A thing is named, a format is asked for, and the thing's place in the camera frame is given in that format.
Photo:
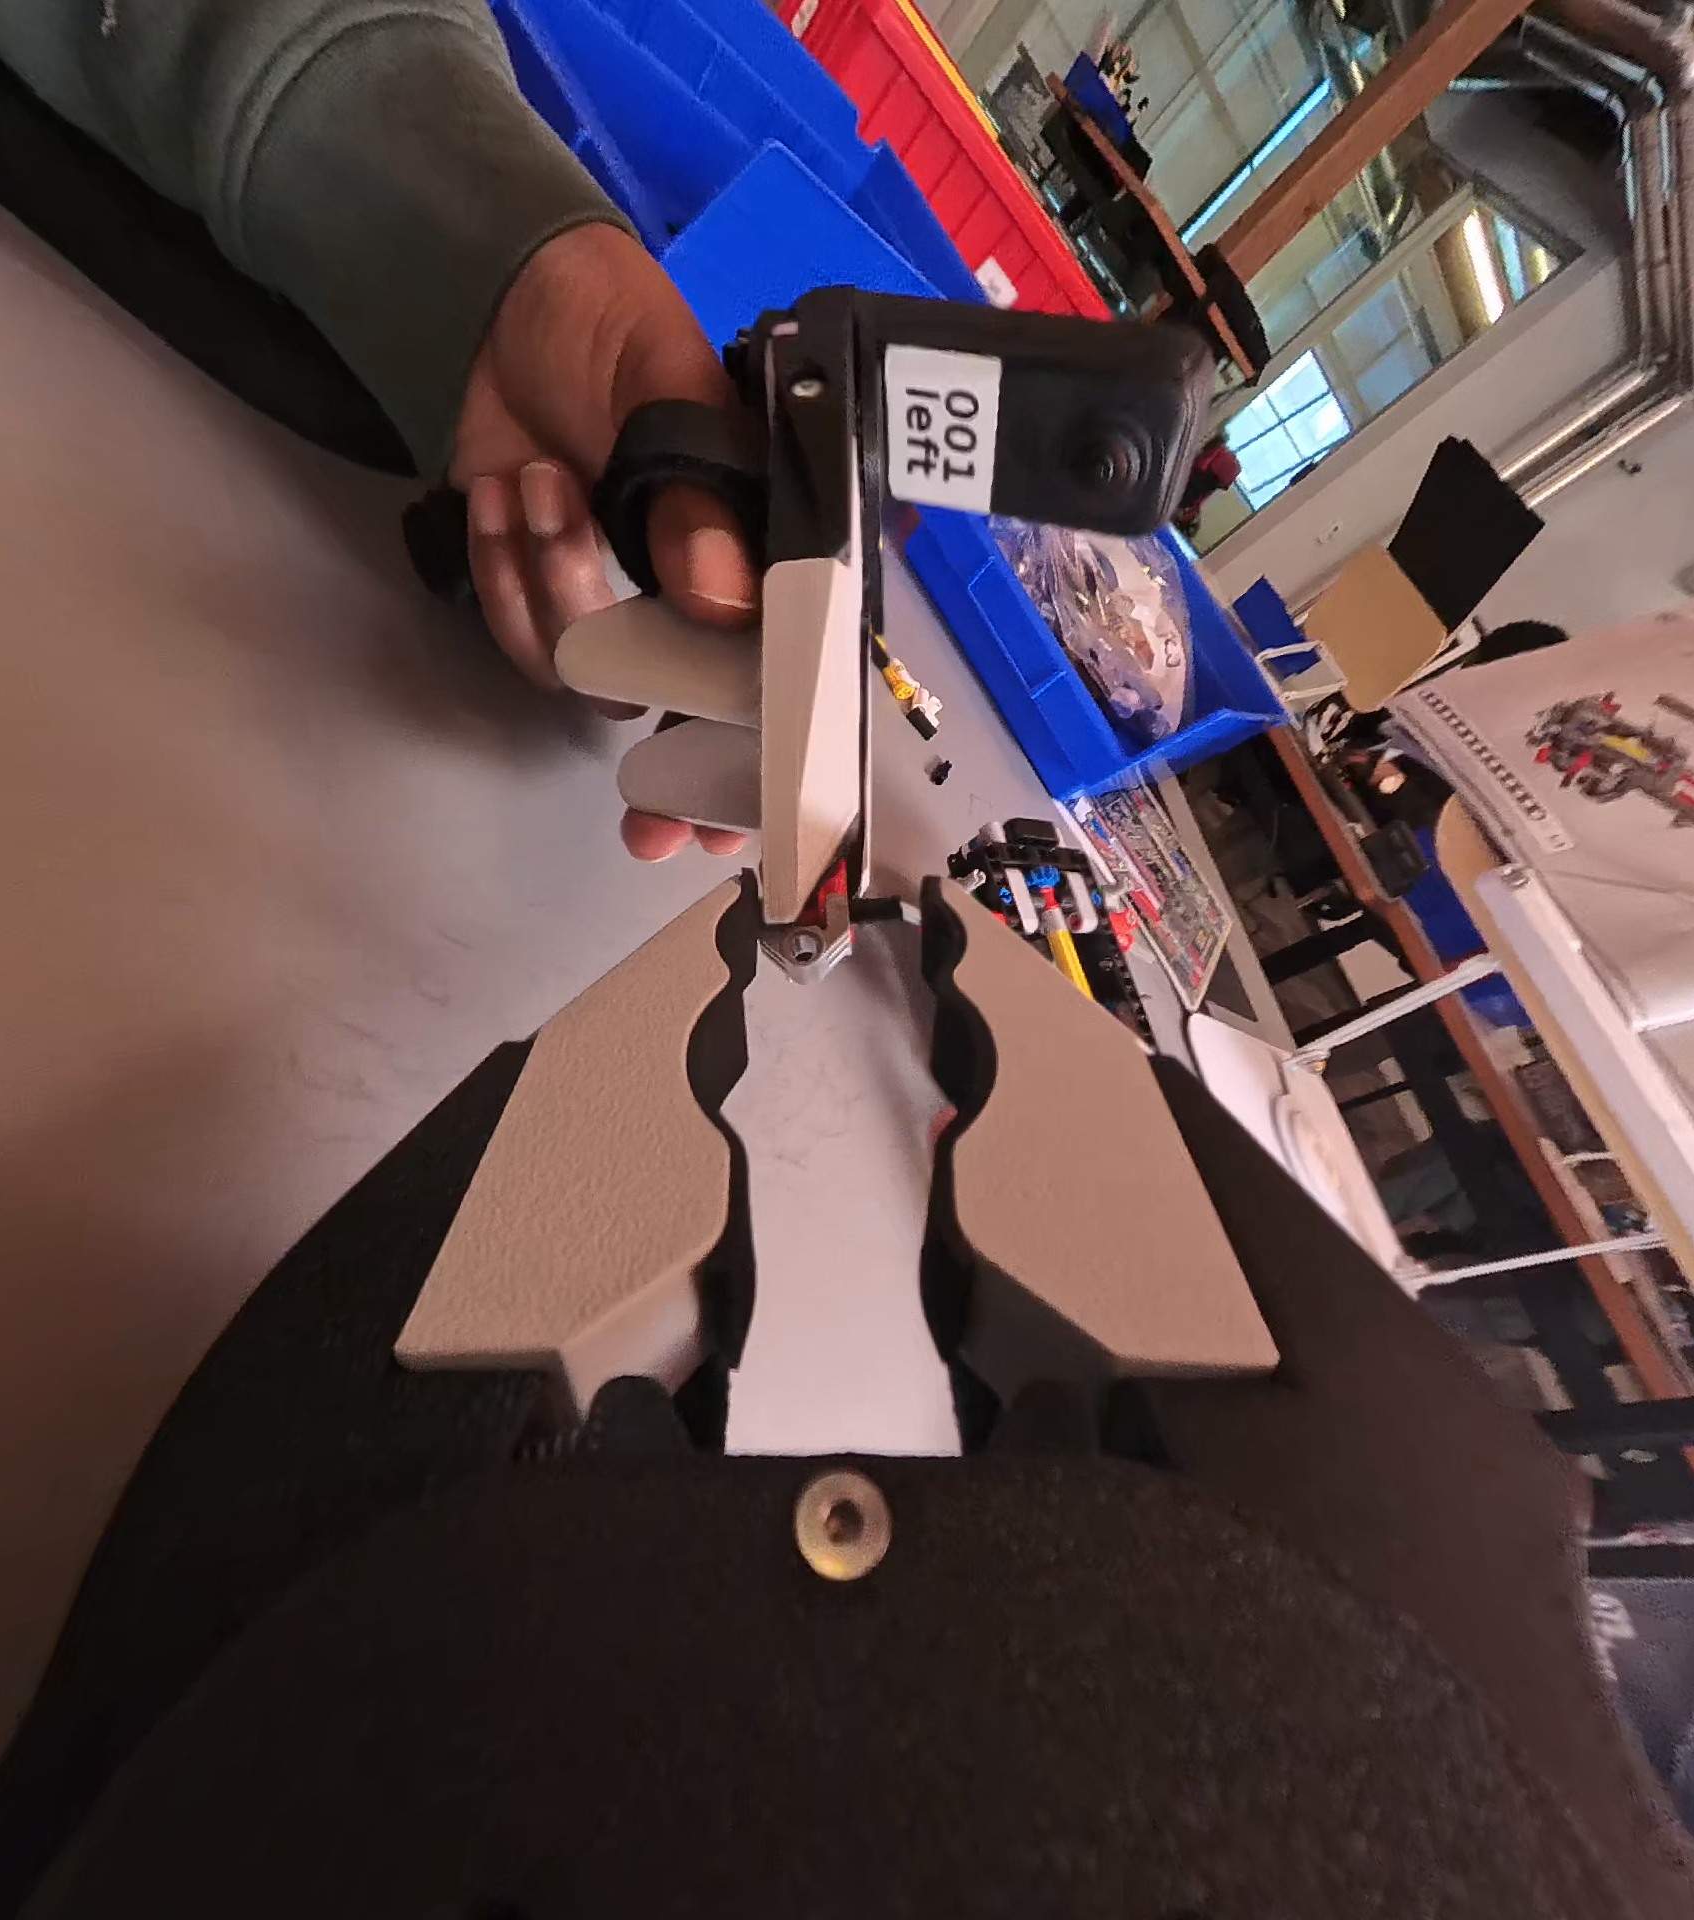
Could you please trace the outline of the person's left hand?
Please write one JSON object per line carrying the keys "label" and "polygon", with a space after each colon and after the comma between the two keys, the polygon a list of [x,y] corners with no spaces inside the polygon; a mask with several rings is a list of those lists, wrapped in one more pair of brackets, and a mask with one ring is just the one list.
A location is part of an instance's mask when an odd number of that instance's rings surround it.
{"label": "person's left hand", "polygon": [[687,299],[616,226],[548,239],[507,287],[475,357],[451,484],[467,498],[485,621],[555,694],[560,638],[615,599],[592,487],[625,421],[658,402],[738,404]]}

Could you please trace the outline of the red plastic bin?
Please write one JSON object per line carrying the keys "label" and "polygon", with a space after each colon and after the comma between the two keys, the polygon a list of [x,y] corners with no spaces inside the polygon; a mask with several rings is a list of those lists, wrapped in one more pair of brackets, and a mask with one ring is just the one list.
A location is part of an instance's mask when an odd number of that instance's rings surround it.
{"label": "red plastic bin", "polygon": [[1110,303],[927,17],[909,1],[776,1],[854,104],[867,144],[906,169],[985,292],[1106,321]]}

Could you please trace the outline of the clear bag of lego parts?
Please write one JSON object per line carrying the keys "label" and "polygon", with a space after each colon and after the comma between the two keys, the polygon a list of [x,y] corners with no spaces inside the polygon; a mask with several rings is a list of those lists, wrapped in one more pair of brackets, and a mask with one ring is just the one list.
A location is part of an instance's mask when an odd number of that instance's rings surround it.
{"label": "clear bag of lego parts", "polygon": [[1010,516],[993,516],[988,530],[1113,728],[1141,748],[1181,732],[1196,692],[1196,650],[1175,543]]}

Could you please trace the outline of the lego instruction booklet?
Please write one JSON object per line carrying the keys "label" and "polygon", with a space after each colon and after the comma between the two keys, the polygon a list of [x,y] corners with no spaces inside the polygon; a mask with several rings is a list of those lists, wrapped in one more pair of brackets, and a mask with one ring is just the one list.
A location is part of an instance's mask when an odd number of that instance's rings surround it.
{"label": "lego instruction booklet", "polygon": [[1634,1027],[1694,1024],[1694,605],[1458,664],[1387,711],[1546,884]]}

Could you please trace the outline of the grey wall pipes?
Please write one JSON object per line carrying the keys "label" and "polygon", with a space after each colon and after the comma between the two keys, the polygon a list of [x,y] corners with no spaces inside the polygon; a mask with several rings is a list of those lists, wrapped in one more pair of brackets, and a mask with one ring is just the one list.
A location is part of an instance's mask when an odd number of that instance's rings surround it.
{"label": "grey wall pipes", "polygon": [[1520,50],[1621,128],[1631,344],[1502,465],[1534,509],[1694,407],[1694,4],[1556,1]]}

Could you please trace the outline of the blue plastic bin square tag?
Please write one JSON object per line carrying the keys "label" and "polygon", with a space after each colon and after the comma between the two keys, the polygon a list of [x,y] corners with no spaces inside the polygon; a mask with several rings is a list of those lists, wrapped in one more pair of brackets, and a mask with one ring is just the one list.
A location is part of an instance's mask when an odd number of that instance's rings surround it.
{"label": "blue plastic bin square tag", "polygon": [[756,1],[494,1],[516,83],[718,348],[812,289],[987,303],[897,152]]}

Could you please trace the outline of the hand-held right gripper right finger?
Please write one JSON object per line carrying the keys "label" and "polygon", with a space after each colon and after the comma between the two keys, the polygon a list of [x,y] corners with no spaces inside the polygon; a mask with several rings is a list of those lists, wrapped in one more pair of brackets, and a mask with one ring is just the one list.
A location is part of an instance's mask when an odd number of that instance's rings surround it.
{"label": "hand-held right gripper right finger", "polygon": [[950,878],[923,881],[932,1144],[923,1306],[957,1401],[1267,1380],[1280,1349],[1156,1058]]}

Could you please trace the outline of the long wooden table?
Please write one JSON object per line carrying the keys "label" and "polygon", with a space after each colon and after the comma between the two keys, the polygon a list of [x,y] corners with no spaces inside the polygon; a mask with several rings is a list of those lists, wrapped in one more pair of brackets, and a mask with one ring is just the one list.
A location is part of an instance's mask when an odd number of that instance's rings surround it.
{"label": "long wooden table", "polygon": [[[1313,761],[1298,732],[1276,728],[1255,748],[1257,766],[1278,801],[1280,821],[1306,817],[1302,838],[1320,847],[1337,884],[1356,912],[1301,940],[1302,957],[1288,949],[1264,959],[1269,977],[1283,968],[1306,977],[1327,968],[1350,970],[1363,945],[1385,947],[1415,988],[1434,984],[1464,959],[1484,955],[1483,940],[1467,930],[1458,953],[1447,955],[1431,940],[1405,896],[1388,892],[1410,864],[1405,853],[1371,844],[1379,828],[1363,830],[1341,806],[1339,788]],[[1368,1035],[1398,1066],[1405,1089],[1390,1102],[1412,1100],[1438,1144],[1447,1167],[1472,1208],[1474,1225],[1458,1231],[1442,1254],[1419,1257],[1456,1271],[1467,1257],[1532,1257],[1538,1262],[1497,1275],[1444,1283],[1442,1297],[1515,1297],[1532,1321],[1528,1348],[1546,1355],[1565,1409],[1613,1416],[1650,1401],[1694,1400],[1694,1367],[1671,1342],[1661,1271],[1674,1264],[1657,1250],[1596,1252],[1615,1240],[1596,1199],[1540,1123],[1519,1072],[1538,1060],[1522,1026],[1499,1027],[1471,1001],[1467,988],[1402,1014]]]}

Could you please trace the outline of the person's left forearm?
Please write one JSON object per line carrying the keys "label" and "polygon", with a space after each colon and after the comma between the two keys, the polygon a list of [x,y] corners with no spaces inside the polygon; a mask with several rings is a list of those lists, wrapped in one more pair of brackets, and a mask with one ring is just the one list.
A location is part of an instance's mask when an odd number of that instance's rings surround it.
{"label": "person's left forearm", "polygon": [[489,4],[0,1],[0,70],[297,307],[425,471],[526,261],[633,234]]}

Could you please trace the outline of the wooden pillar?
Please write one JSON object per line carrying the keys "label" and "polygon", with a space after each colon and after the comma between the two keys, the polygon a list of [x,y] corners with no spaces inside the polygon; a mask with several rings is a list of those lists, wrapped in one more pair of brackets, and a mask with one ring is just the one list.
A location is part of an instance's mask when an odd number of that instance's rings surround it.
{"label": "wooden pillar", "polygon": [[1363,169],[1532,7],[1530,1],[1444,1],[1379,75],[1247,206],[1218,237],[1242,284],[1261,275]]}

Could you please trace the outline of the small red grey lego subassembly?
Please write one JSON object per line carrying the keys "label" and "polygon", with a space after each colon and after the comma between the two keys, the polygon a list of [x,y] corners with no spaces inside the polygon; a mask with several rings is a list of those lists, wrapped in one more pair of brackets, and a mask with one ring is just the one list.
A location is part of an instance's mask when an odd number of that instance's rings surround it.
{"label": "small red grey lego subassembly", "polygon": [[828,977],[857,949],[861,927],[920,924],[920,907],[898,893],[851,887],[846,870],[834,870],[791,924],[766,924],[763,951],[800,984]]}

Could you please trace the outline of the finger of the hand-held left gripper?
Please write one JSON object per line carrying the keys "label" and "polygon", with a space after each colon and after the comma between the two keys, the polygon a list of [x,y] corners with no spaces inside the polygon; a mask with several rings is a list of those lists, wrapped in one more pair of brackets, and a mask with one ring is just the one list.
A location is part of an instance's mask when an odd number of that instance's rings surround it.
{"label": "finger of the hand-held left gripper", "polygon": [[760,897],[792,924],[861,824],[861,570],[774,561],[763,588]]}
{"label": "finger of the hand-held left gripper", "polygon": [[875,749],[877,703],[886,694],[882,667],[886,644],[882,633],[882,549],[880,539],[857,541],[859,588],[859,819],[857,819],[857,900],[875,893]]}

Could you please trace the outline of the colourful sticker sheet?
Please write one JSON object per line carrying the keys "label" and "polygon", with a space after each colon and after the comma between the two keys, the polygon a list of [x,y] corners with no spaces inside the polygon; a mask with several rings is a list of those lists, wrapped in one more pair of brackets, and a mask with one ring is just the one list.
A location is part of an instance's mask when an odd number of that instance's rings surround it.
{"label": "colourful sticker sheet", "polygon": [[1156,784],[1114,786],[1065,803],[1089,851],[1141,924],[1187,1014],[1205,1009],[1235,930]]}

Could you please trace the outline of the white book stand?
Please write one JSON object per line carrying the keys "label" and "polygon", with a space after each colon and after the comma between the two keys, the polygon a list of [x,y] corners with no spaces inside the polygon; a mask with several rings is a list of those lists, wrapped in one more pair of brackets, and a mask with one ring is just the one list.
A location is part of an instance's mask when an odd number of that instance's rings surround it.
{"label": "white book stand", "polygon": [[[1410,1297],[1563,1262],[1610,1267],[1657,1250],[1676,1262],[1694,1289],[1694,1111],[1589,962],[1578,927],[1551,889],[1566,870],[1515,857],[1463,799],[1442,814],[1437,844],[1463,902],[1484,924],[1486,949],[1301,1047],[1195,1018],[1189,1035],[1209,1092]],[[1437,1011],[1464,986],[1497,974],[1536,1015],[1565,1082],[1646,1206],[1648,1236],[1584,1237],[1447,1269],[1426,1267],[1405,1250],[1324,1068],[1337,1047],[1412,1014]]]}

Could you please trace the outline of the wooden standing desk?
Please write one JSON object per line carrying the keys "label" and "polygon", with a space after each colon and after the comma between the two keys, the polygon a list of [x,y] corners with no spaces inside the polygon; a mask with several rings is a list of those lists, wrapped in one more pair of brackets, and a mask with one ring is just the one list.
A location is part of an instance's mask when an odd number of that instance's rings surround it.
{"label": "wooden standing desk", "polygon": [[1133,252],[1155,284],[1136,311],[1144,321],[1175,320],[1201,329],[1221,363],[1230,363],[1253,389],[1272,357],[1269,334],[1245,277],[1221,245],[1193,250],[1175,227],[1166,206],[1130,164],[1128,147],[1110,140],[1103,122],[1071,94],[1061,75],[1047,77],[1054,108],[1047,133],[1061,133],[1062,162],[1082,179],[1091,214],[1133,241]]}

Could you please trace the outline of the lego car chassis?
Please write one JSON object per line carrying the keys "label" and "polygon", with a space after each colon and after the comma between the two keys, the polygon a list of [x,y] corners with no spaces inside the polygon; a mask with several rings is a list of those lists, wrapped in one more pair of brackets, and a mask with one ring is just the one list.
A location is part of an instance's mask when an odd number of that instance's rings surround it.
{"label": "lego car chassis", "polygon": [[1041,817],[988,821],[949,851],[945,872],[1146,1050],[1159,1050],[1130,965],[1139,915],[1061,828]]}

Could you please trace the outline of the small blue bin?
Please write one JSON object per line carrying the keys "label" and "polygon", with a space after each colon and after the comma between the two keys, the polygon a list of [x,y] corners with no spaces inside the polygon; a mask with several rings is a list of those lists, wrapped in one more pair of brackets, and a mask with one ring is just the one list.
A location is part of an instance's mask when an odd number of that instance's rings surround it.
{"label": "small blue bin", "polygon": [[1272,677],[1288,679],[1317,662],[1313,639],[1271,578],[1262,575],[1245,588],[1232,611],[1255,659]]}

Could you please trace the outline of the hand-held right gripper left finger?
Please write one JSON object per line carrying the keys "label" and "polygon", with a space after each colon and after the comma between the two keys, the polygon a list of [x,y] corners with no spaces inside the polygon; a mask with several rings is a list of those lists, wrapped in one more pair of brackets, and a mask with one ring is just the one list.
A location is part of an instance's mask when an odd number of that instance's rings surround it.
{"label": "hand-held right gripper left finger", "polygon": [[612,1380],[733,1371],[756,1303],[747,1150],[760,897],[720,879],[535,1033],[396,1339],[412,1371]]}

